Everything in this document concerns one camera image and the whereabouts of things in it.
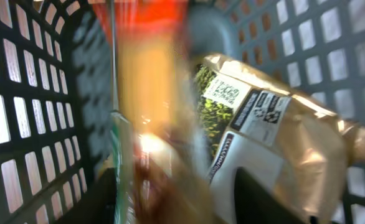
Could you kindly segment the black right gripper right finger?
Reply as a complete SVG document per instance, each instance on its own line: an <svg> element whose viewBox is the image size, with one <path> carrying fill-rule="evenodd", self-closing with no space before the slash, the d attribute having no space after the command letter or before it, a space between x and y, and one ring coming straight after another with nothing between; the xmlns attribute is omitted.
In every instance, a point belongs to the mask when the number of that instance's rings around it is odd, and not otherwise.
<svg viewBox="0 0 365 224"><path fill-rule="evenodd" d="M243 168L238 168L235 173L234 208L237 224L303 223Z"/></svg>

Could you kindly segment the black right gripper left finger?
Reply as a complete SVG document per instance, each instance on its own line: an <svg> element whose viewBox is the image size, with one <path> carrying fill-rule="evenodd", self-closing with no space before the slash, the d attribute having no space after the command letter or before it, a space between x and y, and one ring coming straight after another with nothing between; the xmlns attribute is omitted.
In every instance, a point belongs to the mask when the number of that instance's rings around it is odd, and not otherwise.
<svg viewBox="0 0 365 224"><path fill-rule="evenodd" d="M98 182L92 185L71 211L56 223L64 224L112 224L116 205L115 170L106 169Z"/></svg>

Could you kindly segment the gold foil snack bag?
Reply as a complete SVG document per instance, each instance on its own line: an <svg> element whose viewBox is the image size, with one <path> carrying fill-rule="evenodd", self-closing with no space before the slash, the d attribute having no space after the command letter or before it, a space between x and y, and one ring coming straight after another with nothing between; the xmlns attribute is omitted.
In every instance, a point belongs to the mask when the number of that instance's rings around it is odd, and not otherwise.
<svg viewBox="0 0 365 224"><path fill-rule="evenodd" d="M223 54L205 56L194 81L216 215L236 223L235 173L243 168L302 222L329 222L348 167L365 161L365 127Z"/></svg>

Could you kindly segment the red San Remo spaghetti pack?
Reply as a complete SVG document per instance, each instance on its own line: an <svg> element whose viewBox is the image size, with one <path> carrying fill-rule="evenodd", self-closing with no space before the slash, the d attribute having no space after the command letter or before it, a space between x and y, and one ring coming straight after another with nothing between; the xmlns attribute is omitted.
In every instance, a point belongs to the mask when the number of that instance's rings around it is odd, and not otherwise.
<svg viewBox="0 0 365 224"><path fill-rule="evenodd" d="M116 223L219 223L185 51L187 1L91 1L112 47Z"/></svg>

